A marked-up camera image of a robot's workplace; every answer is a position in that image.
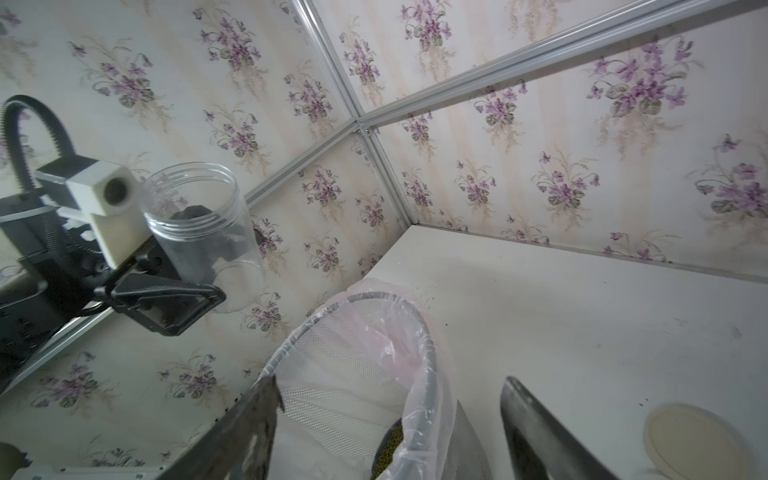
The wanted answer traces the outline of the aluminium frame post left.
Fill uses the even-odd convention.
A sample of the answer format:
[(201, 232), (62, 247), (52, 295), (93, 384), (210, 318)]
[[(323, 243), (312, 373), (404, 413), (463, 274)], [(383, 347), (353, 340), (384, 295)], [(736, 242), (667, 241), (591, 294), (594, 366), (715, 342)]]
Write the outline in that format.
[(404, 200), (392, 166), (386, 158), (374, 128), (367, 126), (362, 120), (365, 109), (334, 48), (331, 37), (322, 23), (319, 12), (312, 1), (293, 0), (290, 4), (313, 53), (317, 56), (322, 70), (330, 81), (330, 89), (341, 102), (343, 110), (352, 122), (352, 126), (347, 127), (346, 135), (356, 134), (360, 137), (364, 152), (381, 180), (400, 224), (407, 230), (411, 225), (417, 223), (417, 220), (413, 218), (413, 214)]

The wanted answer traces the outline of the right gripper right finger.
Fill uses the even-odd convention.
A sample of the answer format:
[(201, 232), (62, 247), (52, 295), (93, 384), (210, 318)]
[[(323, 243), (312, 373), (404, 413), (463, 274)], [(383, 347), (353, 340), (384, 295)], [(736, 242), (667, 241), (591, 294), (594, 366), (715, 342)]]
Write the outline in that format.
[(505, 379), (500, 412), (517, 479), (614, 479), (520, 382)]

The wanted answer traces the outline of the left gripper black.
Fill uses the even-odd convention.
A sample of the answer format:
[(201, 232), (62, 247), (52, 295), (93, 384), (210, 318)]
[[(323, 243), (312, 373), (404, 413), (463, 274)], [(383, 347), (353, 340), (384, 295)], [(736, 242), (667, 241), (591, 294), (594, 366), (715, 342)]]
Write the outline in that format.
[(154, 236), (118, 266), (99, 256), (92, 270), (81, 279), (90, 300), (107, 300), (117, 313), (163, 336), (181, 335), (227, 299), (215, 285), (181, 281)]

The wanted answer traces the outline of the aluminium frame crossbar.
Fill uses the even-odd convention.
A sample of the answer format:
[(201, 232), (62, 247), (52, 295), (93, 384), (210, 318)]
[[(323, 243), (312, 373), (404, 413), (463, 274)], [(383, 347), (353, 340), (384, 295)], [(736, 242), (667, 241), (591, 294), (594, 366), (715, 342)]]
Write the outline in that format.
[(728, 0), (636, 1), (360, 117), (369, 129), (424, 109), (440, 108), (486, 86), (521, 77), (561, 61), (728, 5)]

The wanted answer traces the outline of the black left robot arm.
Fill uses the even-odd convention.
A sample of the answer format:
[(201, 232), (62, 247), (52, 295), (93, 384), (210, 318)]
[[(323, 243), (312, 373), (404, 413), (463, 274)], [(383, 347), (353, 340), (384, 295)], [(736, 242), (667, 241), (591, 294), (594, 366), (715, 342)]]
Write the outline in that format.
[(22, 273), (1, 288), (1, 388), (20, 379), (23, 367), (67, 323), (108, 308), (164, 336), (179, 336), (227, 296), (210, 281), (180, 278), (150, 234), (118, 267), (79, 250), (65, 238), (64, 254), (85, 268), (75, 277), (56, 263), (35, 193), (1, 201), (1, 228), (21, 254)]

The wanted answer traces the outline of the mesh bin with plastic bag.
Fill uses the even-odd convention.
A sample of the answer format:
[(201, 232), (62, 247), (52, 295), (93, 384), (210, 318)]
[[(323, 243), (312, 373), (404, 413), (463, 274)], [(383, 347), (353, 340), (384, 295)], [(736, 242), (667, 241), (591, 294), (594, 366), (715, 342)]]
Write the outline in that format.
[(282, 396), (273, 479), (370, 479), (387, 430), (404, 440), (377, 479), (487, 479), (443, 329), (407, 289), (361, 280), (298, 326), (263, 368)]

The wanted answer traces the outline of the clear jar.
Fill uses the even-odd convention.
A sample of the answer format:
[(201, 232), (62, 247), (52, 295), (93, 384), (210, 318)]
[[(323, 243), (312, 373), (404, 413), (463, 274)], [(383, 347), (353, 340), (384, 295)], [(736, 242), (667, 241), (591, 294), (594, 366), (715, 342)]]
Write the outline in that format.
[(258, 299), (265, 274), (256, 232), (229, 168), (204, 162), (167, 167), (143, 182), (140, 206), (180, 278), (225, 293), (216, 312), (236, 312)]

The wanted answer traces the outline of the mung beans in bin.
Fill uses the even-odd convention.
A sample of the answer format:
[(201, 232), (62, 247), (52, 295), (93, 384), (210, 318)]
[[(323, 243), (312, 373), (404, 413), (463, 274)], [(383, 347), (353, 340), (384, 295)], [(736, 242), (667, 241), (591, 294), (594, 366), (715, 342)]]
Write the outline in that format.
[(393, 462), (394, 453), (404, 440), (402, 420), (398, 419), (384, 435), (371, 468), (371, 480), (377, 479)]

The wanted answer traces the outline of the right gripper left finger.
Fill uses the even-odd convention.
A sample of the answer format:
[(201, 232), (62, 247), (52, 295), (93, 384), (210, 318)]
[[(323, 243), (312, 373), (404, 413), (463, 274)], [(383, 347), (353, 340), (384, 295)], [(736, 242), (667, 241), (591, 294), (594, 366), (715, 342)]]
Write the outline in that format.
[(161, 479), (266, 479), (284, 409), (275, 376), (258, 380), (236, 405), (159, 475)]

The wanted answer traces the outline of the beige jar lid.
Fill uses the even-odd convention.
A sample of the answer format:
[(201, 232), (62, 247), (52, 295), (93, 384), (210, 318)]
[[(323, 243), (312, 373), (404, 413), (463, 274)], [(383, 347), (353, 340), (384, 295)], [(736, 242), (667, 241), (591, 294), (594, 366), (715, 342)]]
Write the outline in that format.
[(645, 452), (668, 479), (753, 479), (751, 449), (714, 413), (689, 404), (661, 405), (645, 419)]

